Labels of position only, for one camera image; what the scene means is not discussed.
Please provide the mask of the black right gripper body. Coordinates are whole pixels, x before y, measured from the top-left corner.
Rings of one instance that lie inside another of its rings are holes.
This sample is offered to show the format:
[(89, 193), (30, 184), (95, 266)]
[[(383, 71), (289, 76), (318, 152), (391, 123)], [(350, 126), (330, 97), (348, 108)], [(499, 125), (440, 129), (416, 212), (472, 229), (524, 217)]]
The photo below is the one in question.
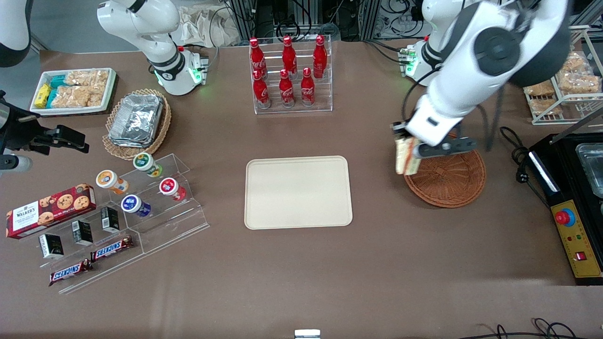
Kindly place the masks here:
[(32, 142), (36, 136), (36, 120), (9, 122), (1, 125), (1, 150), (16, 151)]

